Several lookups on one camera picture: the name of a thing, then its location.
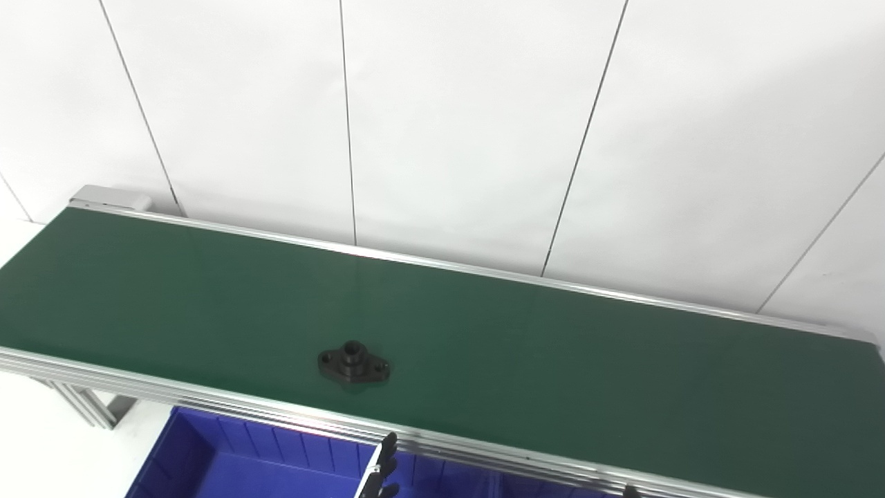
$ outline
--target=white floor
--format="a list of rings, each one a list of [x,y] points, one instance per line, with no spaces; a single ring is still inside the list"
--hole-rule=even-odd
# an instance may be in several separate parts
[[[0,372],[0,496],[123,498],[171,407],[139,401],[113,431],[49,387]]]

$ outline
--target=white wall panel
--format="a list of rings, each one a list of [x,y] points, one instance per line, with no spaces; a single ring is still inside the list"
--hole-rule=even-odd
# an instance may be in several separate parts
[[[175,213],[96,1],[0,3],[0,171],[37,222],[85,183]]]
[[[106,0],[188,216],[353,241],[335,0]]]
[[[22,211],[19,202],[3,181],[0,181],[0,220],[27,220],[27,214]]]
[[[36,237],[43,225],[22,220],[0,219],[0,267]]]
[[[879,167],[762,308],[873,332],[885,345],[885,170]]]
[[[883,60],[883,2],[631,2],[545,275],[755,311],[885,148]]]
[[[344,0],[360,245],[537,274],[621,0]]]

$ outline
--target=blue storage tray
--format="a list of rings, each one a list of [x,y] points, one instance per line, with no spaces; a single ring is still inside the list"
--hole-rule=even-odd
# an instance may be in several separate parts
[[[352,498],[374,447],[176,408],[127,498]],[[397,498],[607,495],[397,452]]]

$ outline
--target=green belt surface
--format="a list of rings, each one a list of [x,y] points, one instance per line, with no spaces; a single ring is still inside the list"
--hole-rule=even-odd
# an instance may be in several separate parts
[[[390,361],[343,388],[317,355]],[[885,496],[875,346],[67,208],[0,346],[775,498]]]

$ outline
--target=black metal part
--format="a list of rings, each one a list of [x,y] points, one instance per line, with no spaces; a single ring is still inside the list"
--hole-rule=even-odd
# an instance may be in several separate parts
[[[636,491],[635,487],[627,485],[627,487],[624,488],[624,498],[643,498],[643,496]]]
[[[349,340],[339,349],[329,349],[317,358],[319,371],[347,384],[382,382],[390,377],[387,360],[370,354],[358,340]]]

